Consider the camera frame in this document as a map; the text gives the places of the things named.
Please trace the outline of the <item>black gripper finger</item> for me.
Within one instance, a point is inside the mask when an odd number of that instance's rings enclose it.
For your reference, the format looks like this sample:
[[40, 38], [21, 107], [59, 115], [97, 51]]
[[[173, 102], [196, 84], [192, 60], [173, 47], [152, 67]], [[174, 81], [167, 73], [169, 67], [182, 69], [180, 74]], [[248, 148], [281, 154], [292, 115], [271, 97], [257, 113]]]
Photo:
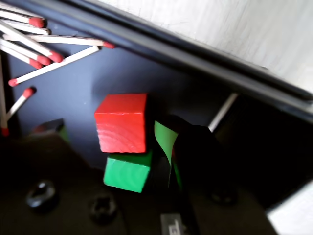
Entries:
[[172, 228], [185, 235], [273, 235], [255, 197], [233, 179], [230, 158], [205, 126], [179, 117], [154, 123], [155, 139], [170, 165], [178, 208]]
[[124, 235], [113, 195], [70, 146], [62, 119], [0, 140], [3, 235]]

